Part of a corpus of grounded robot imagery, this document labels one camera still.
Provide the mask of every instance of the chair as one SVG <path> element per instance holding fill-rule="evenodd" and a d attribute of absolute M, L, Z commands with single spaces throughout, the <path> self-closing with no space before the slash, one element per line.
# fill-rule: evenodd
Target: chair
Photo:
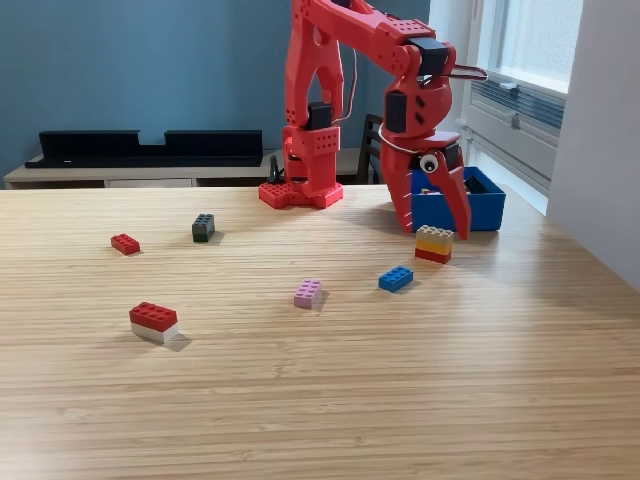
<path fill-rule="evenodd" d="M 382 125 L 382 121 L 382 117 L 377 115 L 367 115 L 364 121 L 360 162 L 356 175 L 357 185 L 367 185 L 369 183 L 369 166 L 373 167 L 373 183 L 380 183 L 380 147 L 375 147 L 373 141 L 380 144 L 378 127 Z"/>

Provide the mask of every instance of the black object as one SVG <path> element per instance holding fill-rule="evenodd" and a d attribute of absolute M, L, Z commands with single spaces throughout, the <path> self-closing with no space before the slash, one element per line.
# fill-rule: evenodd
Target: black object
<path fill-rule="evenodd" d="M 27 168 L 259 167 L 262 131 L 168 131 L 140 145 L 139 130 L 40 133 L 44 158 Z"/>
<path fill-rule="evenodd" d="M 380 183 L 380 149 L 373 146 L 373 142 L 380 143 L 378 128 L 382 125 L 382 117 L 367 115 L 364 121 L 364 133 L 362 134 L 362 147 L 360 148 L 360 162 L 356 184 L 367 185 L 369 183 L 369 165 L 373 167 L 373 183 Z"/>
<path fill-rule="evenodd" d="M 322 130 L 331 126 L 331 115 L 333 111 L 331 105 L 324 102 L 313 102 L 309 104 L 309 121 L 305 126 L 306 130 Z"/>
<path fill-rule="evenodd" d="M 467 187 L 469 193 L 472 194 L 489 193 L 487 187 L 480 183 L 480 180 L 478 180 L 476 177 L 469 177 L 467 180 L 465 180 L 464 186 Z"/>
<path fill-rule="evenodd" d="M 446 45 L 431 37 L 410 38 L 405 42 L 405 45 L 413 45 L 420 49 L 422 54 L 420 76 L 439 75 L 442 73 L 449 58 L 449 49 Z"/>
<path fill-rule="evenodd" d="M 275 155 L 271 155 L 270 161 L 271 168 L 269 169 L 269 178 L 267 179 L 267 183 L 270 183 L 271 185 L 284 183 L 284 180 L 282 179 L 284 168 L 280 170 L 280 167 L 278 167 L 278 158 Z"/>
<path fill-rule="evenodd" d="M 393 133 L 407 131 L 407 96 L 404 93 L 393 91 L 387 94 L 384 124 Z"/>
<path fill-rule="evenodd" d="M 191 226 L 193 241 L 196 243 L 207 243 L 216 231 L 213 215 L 203 213 L 198 216 Z"/>
<path fill-rule="evenodd" d="M 452 143 L 451 145 L 441 148 L 440 151 L 447 159 L 447 169 L 451 171 L 451 169 L 458 162 L 458 157 L 460 156 L 460 146 L 457 143 Z M 420 160 L 422 159 L 422 155 L 414 155 L 411 157 L 409 162 L 409 170 L 420 170 Z"/>

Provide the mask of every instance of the window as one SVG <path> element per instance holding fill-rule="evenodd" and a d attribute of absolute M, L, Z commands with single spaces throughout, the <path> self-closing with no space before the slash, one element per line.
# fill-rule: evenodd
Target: window
<path fill-rule="evenodd" d="M 582 0 L 487 0 L 480 63 L 566 94 L 581 15 Z"/>
<path fill-rule="evenodd" d="M 465 87 L 471 143 L 491 150 L 535 188 L 548 191 L 583 0 L 475 0 L 468 63 L 489 81 Z"/>

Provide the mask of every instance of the googly eye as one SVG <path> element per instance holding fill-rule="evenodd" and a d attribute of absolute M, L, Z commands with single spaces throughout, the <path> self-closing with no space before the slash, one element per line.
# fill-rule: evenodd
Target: googly eye
<path fill-rule="evenodd" d="M 438 169 L 438 159 L 435 155 L 425 155 L 420 159 L 420 168 L 424 173 L 433 173 Z"/>

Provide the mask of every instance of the white wall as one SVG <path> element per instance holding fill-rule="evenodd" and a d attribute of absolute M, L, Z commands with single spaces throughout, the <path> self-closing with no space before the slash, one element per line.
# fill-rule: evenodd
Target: white wall
<path fill-rule="evenodd" d="M 471 31 L 473 0 L 431 0 L 429 26 L 436 30 L 438 40 L 449 42 L 456 47 L 457 63 L 466 65 Z M 447 118 L 438 126 L 438 130 L 458 131 L 455 121 L 462 115 L 464 81 L 451 80 L 453 106 Z"/>
<path fill-rule="evenodd" d="M 549 218 L 640 288 L 638 0 L 584 0 Z"/>

